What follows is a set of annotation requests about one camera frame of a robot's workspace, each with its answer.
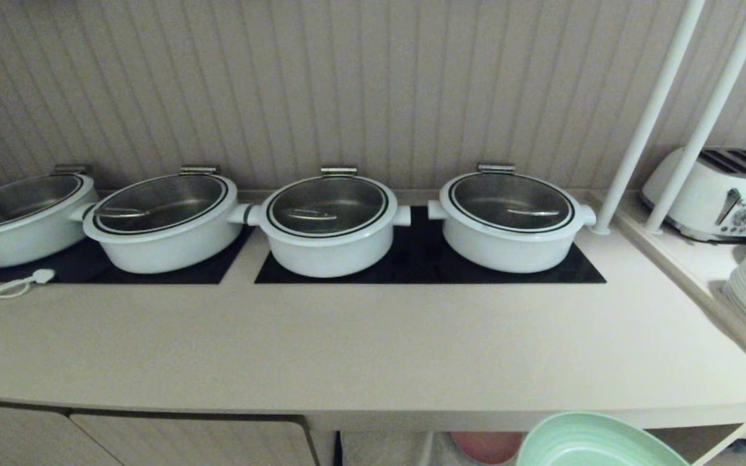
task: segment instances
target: white toaster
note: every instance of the white toaster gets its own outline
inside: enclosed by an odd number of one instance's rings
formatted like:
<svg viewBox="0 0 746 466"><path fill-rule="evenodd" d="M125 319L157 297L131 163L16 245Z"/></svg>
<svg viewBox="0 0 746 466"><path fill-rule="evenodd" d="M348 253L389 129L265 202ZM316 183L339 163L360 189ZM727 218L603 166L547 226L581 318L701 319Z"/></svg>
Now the white toaster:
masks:
<svg viewBox="0 0 746 466"><path fill-rule="evenodd" d="M684 148L672 151L640 190L654 207L681 160ZM666 221L698 241L746 238L746 150L704 148L672 203Z"/></svg>

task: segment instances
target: white pot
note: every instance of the white pot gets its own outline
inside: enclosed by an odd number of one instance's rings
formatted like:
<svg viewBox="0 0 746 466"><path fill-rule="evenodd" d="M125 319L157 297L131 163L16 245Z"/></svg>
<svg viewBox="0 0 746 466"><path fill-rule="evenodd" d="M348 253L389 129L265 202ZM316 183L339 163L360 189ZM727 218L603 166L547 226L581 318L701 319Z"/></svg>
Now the white pot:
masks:
<svg viewBox="0 0 746 466"><path fill-rule="evenodd" d="M180 180L180 177L214 178L207 178L205 182L210 182L210 186L219 186L220 192L210 199L208 206L198 209L195 214L161 227L135 230L131 225L128 228L115 228L100 216L101 209L116 204L122 195L133 197L135 192L145 192L151 186L185 180ZM134 274L176 271L215 256L238 237L241 225L228 220L238 204L237 195L237 187L231 180L216 175L183 174L152 178L115 192L87 210L83 225L86 235L100 242L111 262L123 271Z"/></svg>
<svg viewBox="0 0 746 466"><path fill-rule="evenodd" d="M65 179L65 195L50 206L29 215L0 222L0 267L21 265L64 250L85 238L82 225L68 219L71 212L100 199L94 180L81 174L57 174L34 177L0 188L0 199L26 201L38 186L48 186Z"/></svg>
<svg viewBox="0 0 746 466"><path fill-rule="evenodd" d="M565 259L580 228L593 225L596 221L591 207L579 204L571 194L557 186L533 177L511 173L492 174L525 178L554 190L566 201L565 219L551 227L530 229L510 228L483 221L462 207L452 192L461 180L479 177L483 173L453 178L441 189L439 200L427 204L427 215L431 220L444 220L443 234L448 245L471 262L501 272L528 274L545 271Z"/></svg>
<svg viewBox="0 0 746 466"><path fill-rule="evenodd" d="M308 178L292 183L270 195L260 206L240 205L233 219L258 225L269 238L269 247L278 262L289 271L307 277L331 278L363 271L378 262L393 243L393 226L411 224L411 208L397 206L396 195L387 186L364 177L343 177L358 183L370 183L381 191L381 210L367 223L346 232L323 235L303 234L284 229L271 214L275 200L293 186L322 180Z"/></svg>

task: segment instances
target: white pole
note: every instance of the white pole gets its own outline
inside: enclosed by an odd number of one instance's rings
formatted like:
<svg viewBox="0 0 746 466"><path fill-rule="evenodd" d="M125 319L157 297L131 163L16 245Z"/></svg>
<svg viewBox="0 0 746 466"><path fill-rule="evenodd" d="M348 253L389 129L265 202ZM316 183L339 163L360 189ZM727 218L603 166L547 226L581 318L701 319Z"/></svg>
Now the white pole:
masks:
<svg viewBox="0 0 746 466"><path fill-rule="evenodd" d="M710 136L710 131L716 125L716 121L719 119L719 115L721 115L721 109L725 106L730 92L733 91L733 85L738 79L738 73L741 72L744 61L746 61L746 19L744 20L741 32L738 33L727 64L719 77L719 81L716 83L716 88L713 89L713 94L710 95L710 101L707 103L704 115L701 115L701 121L699 121L698 126L695 127L695 131L690 136L690 141L684 146L681 161L678 162L678 166L672 172L672 176L666 184L661 198L655 204L655 209L652 210L649 219L646 221L646 230L650 230L653 233L661 231L661 223L670 211L670 207L678 196L678 192L681 191L681 187L684 186L684 182L686 182L692 166L695 165L695 160L698 159L698 154L704 148L707 137Z"/></svg>
<svg viewBox="0 0 746 466"><path fill-rule="evenodd" d="M612 186L609 188L609 193L606 195L606 200L601 206L598 222L591 228L599 235L609 235L610 233L609 222L612 221L612 216L618 209L621 198L624 197L624 192L631 176L633 176L640 154L643 153L646 141L652 133L652 128L655 127L655 121L657 121L661 108L664 106L664 101L666 101L670 88L672 88L672 83L675 81L675 75L684 59L684 53L687 45L690 44L692 33L699 17L701 17L703 8L704 0L689 0L681 15L681 20L678 21L678 29L675 30L675 36L672 38L669 50L666 51L663 68L661 68L661 73L655 80L655 88L649 95L649 101L646 102L646 108L643 110L643 115L640 116L633 138L624 154L624 160L622 160Z"/></svg>

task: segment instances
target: glass lid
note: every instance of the glass lid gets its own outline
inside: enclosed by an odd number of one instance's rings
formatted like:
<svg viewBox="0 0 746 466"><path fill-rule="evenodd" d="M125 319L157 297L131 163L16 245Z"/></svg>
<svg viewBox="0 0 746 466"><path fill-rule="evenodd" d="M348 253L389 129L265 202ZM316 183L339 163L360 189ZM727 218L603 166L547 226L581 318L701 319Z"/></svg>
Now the glass lid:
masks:
<svg viewBox="0 0 746 466"><path fill-rule="evenodd" d="M209 212L228 191L225 183L207 175L155 178L107 198L94 212L94 224L124 235L165 230Z"/></svg>
<svg viewBox="0 0 746 466"><path fill-rule="evenodd" d="M50 209L82 186L79 177L51 175L10 183L0 188L0 225Z"/></svg>
<svg viewBox="0 0 746 466"><path fill-rule="evenodd" d="M373 183L356 177L321 177L278 194L267 216L275 227L292 235L326 237L361 230L386 208L387 195Z"/></svg>
<svg viewBox="0 0 746 466"><path fill-rule="evenodd" d="M473 220L503 230L556 230L574 215L561 192L511 173L484 172L462 178L451 186L450 197Z"/></svg>

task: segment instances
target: power cord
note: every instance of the power cord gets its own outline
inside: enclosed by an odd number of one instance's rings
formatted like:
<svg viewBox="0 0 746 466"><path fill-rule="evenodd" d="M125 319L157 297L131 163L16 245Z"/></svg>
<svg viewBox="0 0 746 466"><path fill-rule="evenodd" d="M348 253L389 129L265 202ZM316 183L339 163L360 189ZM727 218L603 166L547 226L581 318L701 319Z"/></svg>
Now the power cord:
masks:
<svg viewBox="0 0 746 466"><path fill-rule="evenodd" d="M30 277L21 278L20 280L13 280L8 283L0 284L0 299L15 298L17 296L26 294L27 292L30 291L31 284L48 283L54 278L54 275L56 275L56 271L53 271L52 269L38 269L38 271L33 272L33 274L30 275ZM11 294L3 294L6 291L16 288L17 286L21 286L21 289L19 291L11 293Z"/></svg>

